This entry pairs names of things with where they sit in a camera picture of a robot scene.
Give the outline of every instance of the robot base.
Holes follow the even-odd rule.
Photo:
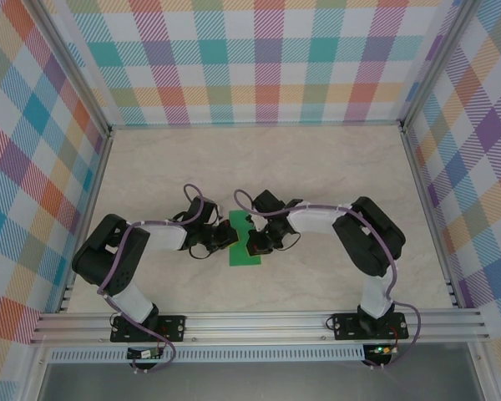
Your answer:
[[[183,315],[159,315],[154,332],[161,334],[172,343],[184,341],[185,316]],[[157,343],[158,338],[139,330],[130,322],[117,316],[112,322],[109,341],[112,343]]]
[[[404,314],[393,312],[388,318],[387,325],[376,335],[370,336],[360,325],[360,317],[357,313],[335,313],[332,315],[332,327],[336,340],[395,340],[408,338],[408,327]]]

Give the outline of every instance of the aluminum rail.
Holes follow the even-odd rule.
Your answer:
[[[416,316],[405,314],[412,339]],[[234,312],[174,313],[187,316],[185,335],[179,347],[220,345],[303,345],[381,343],[382,341],[336,341],[325,321],[330,312]],[[469,343],[488,341],[488,329],[476,309],[422,310],[420,343]],[[43,314],[33,333],[32,345],[40,347],[117,345],[109,341],[111,313]],[[152,343],[134,343],[135,346]]]

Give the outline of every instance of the plaid wall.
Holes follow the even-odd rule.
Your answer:
[[[408,92],[407,99],[401,108],[401,112],[399,113],[398,119],[400,120],[404,119],[406,113],[408,112],[408,108],[410,107],[412,99],[416,94],[416,92],[418,91],[420,83],[427,76],[427,72],[433,63],[434,57],[436,56],[438,50],[440,49],[443,43],[443,38],[448,33],[448,30],[451,28],[454,19],[457,17],[458,10],[460,9],[460,5],[462,4],[462,2],[463,0],[453,0],[453,4],[451,5],[448,14],[445,17],[445,20],[443,21],[443,24],[438,31],[438,35],[436,35],[433,45],[431,46],[430,50],[427,53],[427,56],[423,60],[421,68],[417,72],[416,79],[414,80],[414,83],[410,88],[410,91]]]
[[[484,0],[411,131],[460,289],[501,383],[501,0]]]
[[[21,0],[1,0],[0,401],[58,295],[101,144]]]
[[[433,16],[450,3],[67,0],[63,23],[63,0],[45,2],[109,120],[113,105],[125,124],[395,120]]]

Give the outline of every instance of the metal frame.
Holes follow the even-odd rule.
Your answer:
[[[483,0],[462,1],[460,9],[457,12],[457,16],[451,24],[451,28],[445,35],[445,38],[443,39],[443,42],[434,57],[425,79],[419,85],[419,88],[410,103],[408,112],[402,122],[405,132],[408,131],[408,128],[412,125],[412,122],[416,119],[416,116],[425,105],[425,102],[427,101],[430,93],[433,91],[434,85],[438,81],[440,74],[448,65],[448,61],[453,56],[453,52],[457,47],[458,42],[468,28],[470,21],[474,17],[482,2]]]
[[[403,312],[411,334],[417,325],[415,314]],[[382,340],[336,341],[325,321],[339,311],[324,312],[240,312],[240,313],[171,313],[184,314],[185,335],[179,347],[220,345],[309,345],[369,344]],[[476,309],[422,310],[420,343],[467,343],[488,341],[488,329]],[[35,328],[32,344],[39,347],[102,346],[109,342],[111,313],[43,314]],[[152,343],[134,343],[152,346]]]
[[[100,186],[102,185],[104,172],[106,171],[106,166],[108,165],[109,152],[111,151],[113,142],[114,139],[111,136],[104,138],[99,166],[97,168],[97,172],[94,175],[93,187],[91,188],[89,199],[87,201],[87,205],[85,206],[85,212],[80,222],[78,235],[76,237],[76,243],[74,244],[74,252],[76,252],[87,239],[89,226],[91,225],[91,219],[93,218],[94,207],[99,197]],[[60,296],[56,297],[56,302],[53,305],[53,310],[56,311],[56,313],[59,313],[63,310],[63,305],[68,305],[68,300],[70,299],[70,295],[72,293],[75,277],[76,273],[74,273],[73,270],[69,268],[67,274],[65,275],[65,280],[61,284],[61,287],[58,289]]]
[[[470,310],[465,309],[466,304],[463,294],[460,291],[460,287],[458,286],[458,277],[454,269],[452,269],[451,261],[447,252],[445,251],[442,235],[440,234],[440,230],[438,229],[437,219],[434,214],[434,209],[431,207],[430,196],[427,192],[427,187],[423,184],[423,179],[418,169],[418,164],[413,153],[412,145],[410,144],[410,139],[401,125],[399,125],[398,128],[401,135],[402,144],[408,158],[408,163],[410,164],[412,177],[414,179],[414,183],[416,184],[417,193],[419,194],[419,200],[421,201],[422,208],[425,213],[425,218],[427,219],[428,229],[431,232],[434,247],[438,255],[438,260],[440,261],[440,266],[442,267],[443,275],[445,276],[446,280],[448,280],[448,285],[453,291],[457,306],[464,308],[462,310]],[[499,390],[494,373],[497,363],[493,345],[488,342],[469,342],[468,347],[478,381],[480,383],[481,389],[483,390],[484,397],[490,401],[501,400],[501,392]]]
[[[88,112],[94,119],[95,124],[108,138],[104,141],[104,149],[101,155],[93,189],[89,197],[75,249],[84,241],[89,231],[90,221],[94,211],[94,205],[99,193],[99,188],[104,176],[104,171],[109,158],[109,152],[113,143],[110,133],[113,129],[148,129],[160,128],[159,126],[123,126],[110,127],[102,109],[94,97],[90,87],[74,62],[73,56],[68,50],[67,44],[61,39],[58,30],[53,24],[52,18],[40,0],[23,0],[26,8],[31,13],[34,21],[38,24],[44,37],[50,43],[53,52],[64,72],[68,75],[78,95],[85,103]],[[453,54],[458,41],[462,37],[469,21],[476,13],[481,0],[466,0],[463,2],[458,15],[453,22],[448,34],[443,40],[443,45],[438,51],[427,77],[422,82],[411,107],[407,112],[402,126],[405,131],[411,126],[416,116],[422,110],[431,90],[438,80],[440,73],[447,65]],[[391,121],[379,121],[370,123],[358,123],[359,125],[395,124]],[[334,124],[334,125],[358,125],[357,123]],[[196,128],[219,127],[219,125],[201,125]],[[230,126],[256,126],[256,124],[234,124]],[[441,236],[436,224],[436,218],[430,207],[428,194],[419,174],[415,158],[409,143],[408,136],[401,130],[401,137],[411,166],[414,182],[420,195],[423,210],[426,214],[429,230],[434,240],[438,259],[443,269],[443,274],[456,297],[453,304],[463,305],[463,297],[460,292],[453,289],[453,284],[458,283],[458,278],[450,267],[450,261],[445,252]],[[57,310],[63,310],[67,306],[72,293],[74,274],[68,273],[63,286],[63,296]],[[197,349],[203,347],[263,347],[270,345],[274,348],[285,346],[308,346],[308,347],[337,347],[338,344],[371,343],[368,341],[338,342],[334,340],[331,331],[324,326],[326,319],[338,311],[330,312],[263,312],[263,313],[185,313],[188,317],[186,322],[185,338],[178,343],[178,349]],[[415,327],[416,318],[409,310],[402,310],[407,316],[407,322],[411,331]],[[420,343],[468,343],[473,364],[476,368],[478,379],[486,399],[499,400],[501,395],[493,375],[493,349],[488,342],[488,328],[484,326],[482,315],[475,309],[438,309],[422,310],[422,334]],[[18,399],[37,399],[43,377],[48,363],[52,362],[51,355],[56,347],[100,347],[110,349],[115,344],[109,342],[109,313],[77,314],[43,314],[33,335],[32,347],[29,349],[27,364],[21,373],[21,382],[24,382]]]
[[[431,207],[431,201],[430,196],[427,192],[427,187],[423,184],[423,179],[421,177],[421,174],[419,173],[416,156],[413,153],[410,139],[408,138],[408,135],[405,134],[401,125],[399,125],[398,128],[401,135],[402,145],[404,147],[405,154],[407,155],[408,164],[410,164],[410,170],[412,172],[414,184],[416,185],[419,200],[421,201],[423,213],[425,213],[425,218],[427,219],[428,229],[431,233],[431,237],[433,238],[434,248],[436,249],[436,254],[442,268],[443,276],[446,278],[446,280],[449,280],[453,288],[457,304],[460,307],[465,307],[463,295],[460,292],[460,288],[458,287],[458,277],[454,270],[451,268],[451,261],[447,252],[445,251],[445,245],[443,244],[443,239],[438,229],[438,220],[434,215],[434,209]]]
[[[330,126],[362,126],[362,125],[396,125],[396,120],[390,119],[380,119],[371,121],[346,121],[346,122],[335,122],[335,123],[308,123],[304,124],[305,127],[330,127]],[[190,124],[190,125],[171,125],[166,124],[149,124],[149,125],[113,125],[112,128],[115,131],[135,131],[140,129],[207,129],[207,128],[256,128],[256,127],[301,127],[300,123],[234,123],[234,124]]]
[[[50,48],[59,61],[68,80],[74,86],[76,92],[78,92],[79,98],[81,98],[85,104],[85,108],[91,115],[97,128],[100,132],[104,133],[104,135],[109,136],[109,131],[111,130],[109,122],[106,120],[104,112],[100,108],[99,102],[94,97],[91,88],[86,83],[79,66],[74,61],[74,57],[70,53],[67,44],[61,38],[47,9],[38,0],[23,0],[23,3],[50,45]]]

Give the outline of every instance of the wire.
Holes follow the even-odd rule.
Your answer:
[[[393,345],[393,347],[396,349],[396,350],[399,350],[399,334],[397,333],[397,330],[395,329],[394,326],[390,326],[390,330],[393,331],[393,333],[395,334],[395,344]]]
[[[331,327],[328,325],[328,323],[333,319],[334,317],[333,316],[330,316],[326,321],[325,321],[325,326],[326,328],[328,328],[329,330],[332,330],[334,331],[334,327]]]
[[[247,198],[248,201],[252,204],[252,197],[249,195],[248,192],[242,189],[238,189],[234,191],[234,201],[235,203],[244,211],[247,213],[250,213],[252,215],[257,215],[257,216],[262,216],[262,217],[273,217],[273,216],[278,216],[278,215],[283,215],[286,214],[287,212],[291,211],[303,211],[306,209],[317,209],[317,210],[322,210],[322,211],[342,211],[344,213],[347,213],[348,215],[351,215],[355,218],[357,218],[375,237],[375,239],[378,242],[378,245],[381,246],[382,250],[384,251],[384,254],[386,255],[386,258],[388,259],[388,262],[390,264],[390,267],[392,268],[392,281],[390,282],[390,285],[387,287],[386,290],[386,299],[392,302],[395,302],[396,305],[400,307],[408,307],[414,311],[417,317],[417,328],[416,328],[416,333],[414,334],[414,337],[412,338],[412,342],[408,345],[407,350],[402,354],[393,359],[387,366],[392,366],[394,364],[397,364],[399,361],[403,360],[406,355],[408,355],[411,351],[414,345],[416,345],[416,342],[419,339],[419,335],[421,333],[421,313],[419,310],[414,307],[413,305],[410,305],[409,303],[404,303],[404,302],[397,302],[393,301],[390,293],[392,292],[392,289],[395,287],[397,284],[397,265],[395,264],[395,260],[393,259],[392,253],[388,249],[386,242],[382,239],[382,237],[378,234],[377,230],[375,230],[372,225],[367,221],[363,216],[361,216],[359,213],[356,213],[355,211],[343,207],[343,206],[332,206],[332,205],[301,205],[301,206],[293,206],[293,207],[288,207],[286,209],[280,209],[279,211],[271,211],[268,213],[262,213],[259,211],[255,211],[253,209],[250,209],[243,205],[240,200],[238,199],[238,194],[242,194]]]
[[[109,317],[109,325],[111,326],[111,328],[114,328],[115,325],[114,325],[114,317],[115,315],[117,315],[118,313],[115,312],[115,313],[112,313],[111,316]]]
[[[187,191],[188,188],[193,188],[197,192],[198,197],[200,199],[200,206],[199,206],[199,210],[197,211],[196,215],[194,215],[193,217],[191,217],[189,220],[186,220],[186,221],[156,221],[156,220],[152,220],[152,221],[136,221],[135,223],[130,224],[126,228],[126,230],[124,231],[123,237],[120,240],[119,248],[117,249],[117,253],[115,253],[114,263],[111,266],[111,269],[109,269],[108,275],[106,276],[106,278],[104,278],[104,281],[102,282],[102,284],[100,284],[100,287],[97,290],[97,293],[99,295],[104,295],[104,289],[108,286],[109,282],[111,281],[112,277],[115,274],[115,271],[117,270],[117,267],[119,266],[120,258],[123,254],[124,244],[128,240],[130,232],[135,227],[139,227],[139,226],[185,226],[186,224],[190,224],[199,218],[200,214],[202,213],[202,210],[204,209],[204,196],[202,195],[202,192],[200,191],[198,186],[193,185],[193,184],[185,184],[184,185],[184,194],[189,202],[191,202],[191,197],[188,194],[188,191]],[[157,365],[155,365],[153,368],[151,368],[149,370],[146,370],[146,369],[145,370],[138,370],[138,368],[135,366],[135,360],[132,360],[132,366],[136,369],[135,370],[136,372],[141,372],[141,373],[155,372],[155,371],[159,371],[161,369],[167,368],[170,364],[172,364],[172,362],[176,358],[176,348],[175,348],[175,345],[171,341],[169,341],[167,338],[163,337],[162,335],[160,335],[156,332],[153,332],[152,330],[149,330],[145,326],[142,326],[139,323],[137,323],[134,319],[132,319],[130,316],[128,316],[126,313],[124,313],[124,311],[115,302],[113,302],[110,297],[104,295],[104,299],[106,300],[108,305],[110,305],[117,313],[120,313],[121,316],[124,319],[126,319],[129,323],[131,323],[133,326],[135,326],[139,330],[142,330],[142,331],[146,332],[147,334],[151,335],[152,337],[158,338],[158,340],[162,341],[165,344],[165,346],[168,345],[172,350],[169,361],[167,361],[165,363],[158,363]]]
[[[295,242],[293,242],[291,245],[289,245],[287,248],[282,248],[282,249],[277,249],[277,251],[287,251],[288,249],[291,249],[293,246],[295,246],[295,244],[301,239],[301,233],[300,232],[296,232],[296,234],[298,234],[298,238],[295,240]]]
[[[193,251],[191,250],[193,247],[189,248],[188,249],[188,253],[190,254],[190,256],[193,258],[193,259],[196,259],[197,261],[203,261],[204,259],[208,259],[210,257],[210,255],[212,254],[212,252],[208,253],[208,255],[204,256],[204,257],[198,257],[198,256],[195,256],[193,255]]]

